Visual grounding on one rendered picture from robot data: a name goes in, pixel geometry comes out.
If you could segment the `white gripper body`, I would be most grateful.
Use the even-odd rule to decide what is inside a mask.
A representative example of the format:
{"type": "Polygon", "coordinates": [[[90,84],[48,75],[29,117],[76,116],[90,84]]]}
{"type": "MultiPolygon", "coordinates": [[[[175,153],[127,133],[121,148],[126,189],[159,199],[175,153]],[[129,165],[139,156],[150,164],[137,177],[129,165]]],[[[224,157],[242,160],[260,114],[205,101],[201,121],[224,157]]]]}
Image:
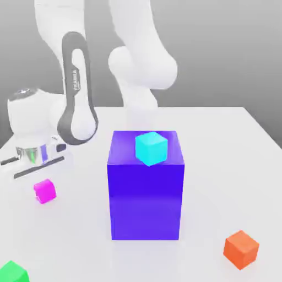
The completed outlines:
{"type": "Polygon", "coordinates": [[[52,180],[62,176],[73,167],[73,154],[69,151],[51,159],[45,164],[35,167],[18,166],[8,172],[8,181],[12,187],[33,186],[45,179],[52,180]]]}

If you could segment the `small magenta cube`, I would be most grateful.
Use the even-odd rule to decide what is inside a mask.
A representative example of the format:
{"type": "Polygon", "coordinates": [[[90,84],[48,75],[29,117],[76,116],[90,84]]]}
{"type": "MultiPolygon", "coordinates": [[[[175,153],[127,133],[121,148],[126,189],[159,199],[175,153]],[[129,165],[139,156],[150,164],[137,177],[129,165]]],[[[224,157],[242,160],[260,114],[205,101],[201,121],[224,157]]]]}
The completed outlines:
{"type": "Polygon", "coordinates": [[[55,186],[49,179],[45,179],[39,183],[34,184],[34,191],[36,194],[36,199],[41,204],[45,204],[57,197],[55,186]]]}

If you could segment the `small green cube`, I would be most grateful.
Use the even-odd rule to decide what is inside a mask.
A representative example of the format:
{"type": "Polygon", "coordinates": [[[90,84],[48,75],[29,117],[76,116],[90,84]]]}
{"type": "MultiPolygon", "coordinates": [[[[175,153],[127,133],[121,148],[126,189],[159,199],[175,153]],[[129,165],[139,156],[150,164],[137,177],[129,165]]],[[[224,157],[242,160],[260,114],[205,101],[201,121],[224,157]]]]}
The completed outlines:
{"type": "Polygon", "coordinates": [[[0,269],[0,282],[30,282],[27,271],[13,261],[0,269]]]}

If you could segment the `small cyan cube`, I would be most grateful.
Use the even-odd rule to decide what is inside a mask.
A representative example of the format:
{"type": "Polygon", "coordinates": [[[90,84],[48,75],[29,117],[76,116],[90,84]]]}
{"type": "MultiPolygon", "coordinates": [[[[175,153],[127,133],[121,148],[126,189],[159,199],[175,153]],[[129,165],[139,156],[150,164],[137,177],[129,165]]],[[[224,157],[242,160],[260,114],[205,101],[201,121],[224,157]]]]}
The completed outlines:
{"type": "Polygon", "coordinates": [[[156,132],[135,137],[135,156],[146,166],[156,165],[167,159],[168,140],[156,132]]]}

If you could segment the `small orange cube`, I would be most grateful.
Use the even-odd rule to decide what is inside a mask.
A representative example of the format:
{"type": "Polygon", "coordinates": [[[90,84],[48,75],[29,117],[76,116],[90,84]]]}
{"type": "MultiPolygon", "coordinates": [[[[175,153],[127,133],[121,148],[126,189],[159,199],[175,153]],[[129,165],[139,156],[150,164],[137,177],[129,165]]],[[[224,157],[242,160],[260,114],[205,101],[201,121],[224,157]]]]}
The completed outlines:
{"type": "Polygon", "coordinates": [[[259,243],[240,230],[225,240],[223,255],[239,270],[256,260],[259,243]]]}

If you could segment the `large blue box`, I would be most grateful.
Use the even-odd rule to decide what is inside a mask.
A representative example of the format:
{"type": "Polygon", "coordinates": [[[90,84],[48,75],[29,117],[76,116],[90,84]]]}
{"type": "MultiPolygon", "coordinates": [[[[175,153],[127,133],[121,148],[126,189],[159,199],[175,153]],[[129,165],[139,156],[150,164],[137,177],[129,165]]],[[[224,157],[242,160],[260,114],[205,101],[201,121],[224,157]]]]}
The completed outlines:
{"type": "Polygon", "coordinates": [[[175,131],[167,159],[146,166],[135,156],[141,131],[114,131],[107,161],[111,237],[113,240],[178,240],[185,162],[175,131]]]}

